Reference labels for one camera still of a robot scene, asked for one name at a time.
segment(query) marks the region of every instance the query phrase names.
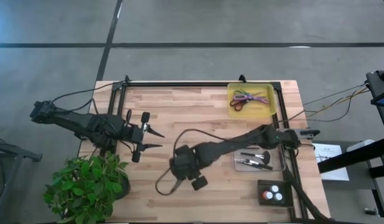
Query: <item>butcher block tabletop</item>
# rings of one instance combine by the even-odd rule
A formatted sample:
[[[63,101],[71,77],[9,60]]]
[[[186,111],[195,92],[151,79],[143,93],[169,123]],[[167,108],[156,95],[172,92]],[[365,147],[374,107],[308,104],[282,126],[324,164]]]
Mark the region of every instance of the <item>butcher block tabletop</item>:
[[[277,82],[281,83],[287,115],[291,118],[303,110],[297,81]],[[97,82],[96,87],[109,83],[112,82]],[[99,113],[107,113],[110,93],[111,86],[95,90],[93,98]],[[117,111],[118,99],[119,96],[116,97],[114,111]],[[197,128],[223,138],[231,138],[272,122],[272,118],[229,117],[226,86],[127,87],[123,119],[128,109],[132,110],[131,122],[138,125],[141,124],[142,113],[150,112],[149,124],[165,138],[146,133],[145,144],[162,144],[163,147],[150,148],[142,152],[139,163],[131,162],[130,150],[118,144],[117,154],[122,161],[129,163],[126,173],[131,183],[131,191],[129,195],[115,202],[113,214],[107,222],[290,221],[287,208],[261,206],[258,203],[257,180],[283,180],[282,172],[238,172],[233,165],[232,153],[222,156],[210,167],[201,170],[202,175],[208,180],[208,185],[198,191],[194,191],[187,180],[170,196],[160,195],[154,188],[157,178],[168,169],[174,141],[183,130]],[[93,107],[90,108],[90,113],[95,113]],[[277,115],[281,120],[279,106]],[[290,128],[306,128],[304,113],[291,120],[289,124]],[[183,135],[178,146],[182,144],[194,146],[204,141],[218,140],[201,133],[189,132]],[[90,155],[94,149],[91,142],[83,141],[79,156]],[[330,217],[311,146],[303,145],[299,149],[297,164],[304,191],[314,205],[324,215]],[[168,192],[175,181],[175,177],[169,173],[159,184],[159,189]],[[296,215],[301,217],[295,192],[293,198]]]

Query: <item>metal stand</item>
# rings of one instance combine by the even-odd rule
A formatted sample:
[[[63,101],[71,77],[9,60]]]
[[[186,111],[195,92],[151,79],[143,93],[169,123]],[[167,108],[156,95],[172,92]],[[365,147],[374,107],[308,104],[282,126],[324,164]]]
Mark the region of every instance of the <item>metal stand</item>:
[[[384,94],[384,80],[382,80],[382,77],[384,77],[384,71],[371,72],[366,74],[366,77],[367,87],[372,92],[374,99],[377,99],[379,96]],[[384,124],[384,107],[377,105],[377,109]],[[381,158],[383,165],[372,167],[370,159],[378,157]],[[377,177],[384,177],[384,139],[354,151],[345,152],[339,156],[320,162],[317,165],[319,166],[320,173],[324,173],[363,161],[367,161],[368,173],[370,174],[375,186],[375,188],[372,189],[372,193],[377,205],[378,215],[384,217],[384,201],[375,180]]]
[[[326,161],[320,162],[317,165],[319,166],[319,172],[324,173],[336,169],[340,169],[358,162],[367,161],[384,155],[384,139],[377,142],[373,142],[367,146],[361,147],[351,152],[343,153],[339,156],[333,157]],[[379,168],[372,168],[372,171],[376,177],[382,177],[384,175],[384,166]]]
[[[108,110],[107,110],[108,114],[113,114],[113,110],[115,108],[116,94],[117,94],[118,91],[121,90],[120,94],[119,94],[119,101],[118,101],[118,107],[117,107],[117,114],[116,115],[119,116],[120,118],[122,117],[122,115],[123,115],[123,108],[124,108],[124,100],[125,100],[125,90],[126,90],[126,87],[128,86],[128,82],[129,82],[129,78],[128,78],[128,76],[125,76],[125,82],[115,83],[115,84],[113,84],[111,86],[109,107],[108,107]],[[117,148],[117,141],[111,140],[110,144],[112,145],[113,149]],[[99,155],[100,156],[105,156],[105,153],[106,153],[105,150],[101,150],[99,152]]]
[[[14,165],[11,171],[9,172],[9,175],[5,178],[5,181],[3,183],[4,185],[2,187],[2,192],[0,193],[0,212],[2,209],[2,203],[6,200],[8,196],[9,190],[12,187],[14,178],[20,168],[23,158],[29,158],[32,159],[33,162],[39,162],[41,161],[42,154],[30,152],[18,146],[8,144],[4,140],[0,139],[0,159],[2,159],[3,157],[13,158]]]

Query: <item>scissors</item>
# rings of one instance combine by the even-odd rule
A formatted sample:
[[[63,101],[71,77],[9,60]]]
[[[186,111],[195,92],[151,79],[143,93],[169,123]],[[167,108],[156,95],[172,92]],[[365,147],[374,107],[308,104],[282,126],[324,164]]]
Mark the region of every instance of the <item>scissors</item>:
[[[233,96],[233,100],[230,102],[229,105],[235,107],[236,111],[241,111],[241,109],[243,109],[243,106],[252,100],[259,101],[264,104],[268,104],[269,101],[265,96],[255,96],[263,92],[264,91],[251,94],[242,89],[236,90],[234,92],[235,95]]]

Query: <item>white paper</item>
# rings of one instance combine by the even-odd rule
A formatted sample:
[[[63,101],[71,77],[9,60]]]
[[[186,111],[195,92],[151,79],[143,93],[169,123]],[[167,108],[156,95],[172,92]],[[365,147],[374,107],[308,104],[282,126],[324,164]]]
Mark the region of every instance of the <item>white paper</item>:
[[[342,154],[338,145],[313,144],[315,146],[316,162],[322,162],[331,157]],[[349,181],[348,172],[345,167],[321,174],[322,180],[345,180]]]

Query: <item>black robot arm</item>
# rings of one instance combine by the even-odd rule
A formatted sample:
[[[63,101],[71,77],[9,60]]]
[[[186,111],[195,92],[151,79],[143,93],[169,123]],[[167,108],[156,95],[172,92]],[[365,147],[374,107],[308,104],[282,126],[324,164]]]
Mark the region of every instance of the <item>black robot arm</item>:
[[[79,114],[56,107],[51,101],[35,102],[34,109],[30,114],[31,120],[39,124],[56,124],[74,132],[74,135],[81,140],[89,139],[95,147],[115,153],[116,142],[126,141],[136,144],[133,151],[133,162],[139,162],[141,152],[150,147],[159,147],[156,144],[143,144],[144,132],[149,132],[163,137],[151,129],[148,124],[150,114],[145,112],[142,115],[142,125],[138,127],[131,124],[128,112],[127,120],[113,114]]]
[[[264,149],[274,149],[282,144],[286,148],[297,149],[301,142],[299,138],[301,133],[314,133],[316,135],[319,131],[309,130],[300,131],[297,133],[293,129],[287,129],[284,131],[278,131],[272,125],[261,125],[260,127],[251,130],[246,134],[237,136],[235,138],[227,139],[222,142],[203,142],[192,148],[187,145],[178,147],[174,151],[174,157],[170,159],[170,170],[176,177],[177,183],[171,189],[169,195],[176,191],[176,188],[180,186],[183,180],[188,178],[192,180],[192,186],[194,190],[201,189],[208,184],[207,179],[201,175],[200,169],[208,167],[215,162],[221,155],[229,152],[234,152],[238,149],[245,149],[248,146],[258,145]],[[312,213],[312,216],[316,219],[328,220],[314,204],[309,200],[308,196],[303,191],[302,187],[295,181],[292,173],[286,165],[286,169],[283,171],[285,181],[291,183],[296,190],[299,197],[305,203],[306,207]]]

